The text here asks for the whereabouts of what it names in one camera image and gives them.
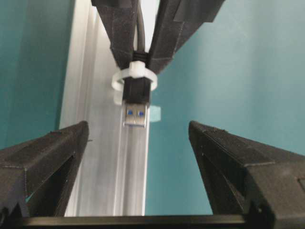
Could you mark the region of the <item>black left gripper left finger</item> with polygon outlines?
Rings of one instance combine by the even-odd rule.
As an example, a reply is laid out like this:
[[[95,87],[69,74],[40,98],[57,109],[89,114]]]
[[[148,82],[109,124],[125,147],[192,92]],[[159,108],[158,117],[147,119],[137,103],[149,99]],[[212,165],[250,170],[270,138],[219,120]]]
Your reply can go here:
[[[88,139],[81,121],[2,149],[1,217],[63,217]]]

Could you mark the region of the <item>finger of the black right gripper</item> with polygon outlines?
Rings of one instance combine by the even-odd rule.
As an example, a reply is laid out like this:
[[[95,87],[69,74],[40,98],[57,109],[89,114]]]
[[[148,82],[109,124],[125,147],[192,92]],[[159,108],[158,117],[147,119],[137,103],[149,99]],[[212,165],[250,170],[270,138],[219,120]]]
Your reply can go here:
[[[148,68],[161,73],[203,23],[213,22],[223,0],[161,0]]]
[[[93,0],[110,40],[110,50],[120,69],[133,60],[137,0]]]

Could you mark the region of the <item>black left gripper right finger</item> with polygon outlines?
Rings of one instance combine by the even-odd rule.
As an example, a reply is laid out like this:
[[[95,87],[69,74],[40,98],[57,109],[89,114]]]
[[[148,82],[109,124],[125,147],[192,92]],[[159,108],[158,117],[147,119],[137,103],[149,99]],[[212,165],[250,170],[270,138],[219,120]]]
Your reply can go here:
[[[304,221],[303,155],[196,121],[188,134],[214,214],[256,211],[269,222]]]

